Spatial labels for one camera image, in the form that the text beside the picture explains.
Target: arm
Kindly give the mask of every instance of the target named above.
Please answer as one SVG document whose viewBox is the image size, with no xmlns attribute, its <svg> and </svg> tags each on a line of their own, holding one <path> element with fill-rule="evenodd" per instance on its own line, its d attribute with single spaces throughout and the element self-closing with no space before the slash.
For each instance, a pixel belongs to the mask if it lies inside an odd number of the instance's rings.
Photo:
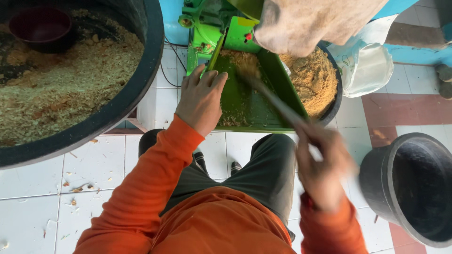
<svg viewBox="0 0 452 254">
<path fill-rule="evenodd" d="M 217 125 L 220 97 L 227 73 L 206 72 L 198 66 L 182 82 L 174 120 L 157 135 L 157 143 L 141 155 L 137 165 L 91 219 L 74 254 L 147 254 L 160 227 L 163 211 L 192 153 Z"/>
<path fill-rule="evenodd" d="M 345 195 L 335 213 L 314 209 L 306 193 L 301 203 L 302 253 L 368 254 L 356 210 Z"/>
<path fill-rule="evenodd" d="M 148 253 L 160 226 L 159 214 L 203 140 L 175 114 L 168 130 L 159 132 L 157 143 L 103 204 L 102 214 L 91 220 L 74 253 Z"/>
<path fill-rule="evenodd" d="M 300 228 L 304 254 L 368 253 L 356 210 L 345 196 L 341 179 L 357 173 L 357 166 L 345 149 L 338 132 L 320 126 L 295 126 L 299 137 L 298 178 L 306 191 L 301 196 Z M 315 161 L 308 145 L 315 145 L 323 160 Z"/>
</svg>

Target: green machine part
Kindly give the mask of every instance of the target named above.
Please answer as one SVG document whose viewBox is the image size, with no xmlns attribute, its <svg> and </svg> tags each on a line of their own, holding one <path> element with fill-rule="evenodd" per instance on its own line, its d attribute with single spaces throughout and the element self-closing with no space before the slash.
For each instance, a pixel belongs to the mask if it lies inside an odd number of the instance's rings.
<svg viewBox="0 0 452 254">
<path fill-rule="evenodd" d="M 221 95 L 223 115 L 216 130 L 240 132 L 293 131 L 268 100 L 236 78 L 236 66 L 221 48 L 256 54 L 262 81 L 294 109 L 309 120 L 295 88 L 278 55 L 271 53 L 252 39 L 253 27 L 259 23 L 264 0 L 185 0 L 179 23 L 190 29 L 187 75 L 198 61 L 209 60 L 206 69 L 228 72 L 229 78 Z M 251 8 L 254 3 L 260 6 Z"/>
</svg>

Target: orange long-sleeve shirt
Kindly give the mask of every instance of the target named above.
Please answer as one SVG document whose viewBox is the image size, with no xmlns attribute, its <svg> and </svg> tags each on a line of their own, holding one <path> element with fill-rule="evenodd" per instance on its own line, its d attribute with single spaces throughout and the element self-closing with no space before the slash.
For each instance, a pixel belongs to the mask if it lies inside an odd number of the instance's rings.
<svg viewBox="0 0 452 254">
<path fill-rule="evenodd" d="M 91 219 L 75 254 L 293 253 L 287 230 L 270 210 L 243 192 L 213 187 L 161 218 L 192 153 L 204 140 L 179 117 L 143 154 L 133 171 Z M 364 254 L 355 209 L 344 197 L 336 214 L 301 208 L 302 252 Z"/>
</svg>

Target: red floor tile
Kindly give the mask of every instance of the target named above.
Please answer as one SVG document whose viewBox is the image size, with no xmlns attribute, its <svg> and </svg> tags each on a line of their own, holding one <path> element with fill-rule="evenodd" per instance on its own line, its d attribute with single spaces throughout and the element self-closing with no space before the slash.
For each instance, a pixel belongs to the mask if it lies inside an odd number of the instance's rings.
<svg viewBox="0 0 452 254">
<path fill-rule="evenodd" d="M 369 127 L 372 148 L 390 145 L 397 138 L 395 126 Z"/>
<path fill-rule="evenodd" d="M 394 247 L 416 242 L 416 240 L 411 238 L 411 236 L 409 236 L 399 225 L 389 222 L 389 230 L 391 230 L 392 243 L 394 244 Z"/>
<path fill-rule="evenodd" d="M 361 100 L 368 127 L 394 126 L 388 94 L 367 94 Z"/>
<path fill-rule="evenodd" d="M 391 102 L 391 119 L 393 126 L 419 125 L 419 117 L 413 106 L 412 94 L 388 94 Z"/>
<path fill-rule="evenodd" d="M 413 107 L 418 113 L 420 125 L 442 124 L 439 104 L 437 95 L 413 94 Z"/>
<path fill-rule="evenodd" d="M 438 95 L 438 112 L 443 124 L 452 124 L 452 100 L 440 98 Z"/>
<path fill-rule="evenodd" d="M 418 242 L 394 248 L 395 254 L 427 254 L 423 244 Z"/>
</svg>

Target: person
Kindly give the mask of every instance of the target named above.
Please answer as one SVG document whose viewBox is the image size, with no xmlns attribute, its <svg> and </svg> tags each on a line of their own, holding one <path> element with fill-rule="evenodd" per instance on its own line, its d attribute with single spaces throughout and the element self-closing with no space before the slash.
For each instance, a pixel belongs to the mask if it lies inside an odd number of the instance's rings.
<svg viewBox="0 0 452 254">
<path fill-rule="evenodd" d="M 300 123 L 298 146 L 286 135 L 267 135 L 230 178 L 209 178 L 193 152 L 220 119 L 228 74 L 209 71 L 200 78 L 204 67 L 183 80 L 169 128 L 142 136 L 136 167 L 91 220 L 74 253 L 294 253 L 287 223 L 297 162 L 305 189 L 301 251 L 367 253 L 340 182 L 356 166 L 337 132 Z M 309 144 L 322 160 L 313 159 Z"/>
</svg>

